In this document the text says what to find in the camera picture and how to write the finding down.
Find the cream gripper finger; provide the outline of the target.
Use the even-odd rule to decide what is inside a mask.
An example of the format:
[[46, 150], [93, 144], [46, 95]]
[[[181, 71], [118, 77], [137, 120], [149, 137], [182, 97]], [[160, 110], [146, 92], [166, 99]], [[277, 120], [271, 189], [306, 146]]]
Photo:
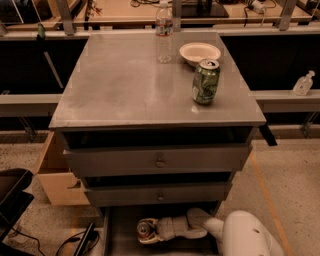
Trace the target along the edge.
[[139, 222], [147, 223], [148, 225], [156, 227], [158, 225], [159, 219], [157, 219], [157, 218], [143, 218]]
[[161, 238], [158, 234], [152, 233], [148, 237], [138, 237], [138, 241], [144, 245], [156, 244], [159, 242], [163, 242], [164, 239]]

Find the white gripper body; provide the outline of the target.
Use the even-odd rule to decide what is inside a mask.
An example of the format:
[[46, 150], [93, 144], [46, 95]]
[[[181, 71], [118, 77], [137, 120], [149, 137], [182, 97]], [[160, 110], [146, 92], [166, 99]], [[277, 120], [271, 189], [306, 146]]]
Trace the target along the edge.
[[158, 220], [156, 230], [161, 241], [185, 237], [188, 231], [187, 218], [185, 216], [161, 218]]

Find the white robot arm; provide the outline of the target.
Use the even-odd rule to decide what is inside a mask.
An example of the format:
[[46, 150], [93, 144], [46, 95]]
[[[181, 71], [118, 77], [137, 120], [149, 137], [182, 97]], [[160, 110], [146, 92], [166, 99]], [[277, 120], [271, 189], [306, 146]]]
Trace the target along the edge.
[[201, 208], [178, 217], [144, 218], [137, 223], [138, 241], [144, 245], [176, 237], [203, 238], [207, 234], [222, 244], [224, 256], [285, 256], [280, 244], [253, 214], [236, 210], [222, 221]]

